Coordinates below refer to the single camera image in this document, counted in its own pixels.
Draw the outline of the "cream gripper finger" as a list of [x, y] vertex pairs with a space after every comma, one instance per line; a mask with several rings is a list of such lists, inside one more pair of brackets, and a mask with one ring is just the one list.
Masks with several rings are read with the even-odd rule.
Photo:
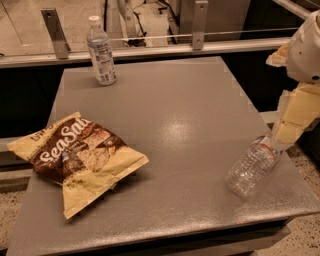
[[273, 67], [285, 67], [287, 63], [287, 51], [289, 44], [282, 45], [277, 51], [266, 59], [266, 64]]
[[276, 150], [286, 150], [320, 115], [320, 85], [299, 83], [293, 91], [284, 90], [277, 111], [271, 145]]

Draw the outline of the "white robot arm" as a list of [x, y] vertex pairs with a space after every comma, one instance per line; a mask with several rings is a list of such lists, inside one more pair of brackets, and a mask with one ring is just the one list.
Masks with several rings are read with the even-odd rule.
[[320, 114], [320, 10], [312, 12], [266, 64], [285, 67], [287, 76], [298, 82], [292, 92], [280, 96], [272, 129], [272, 147], [286, 150]]

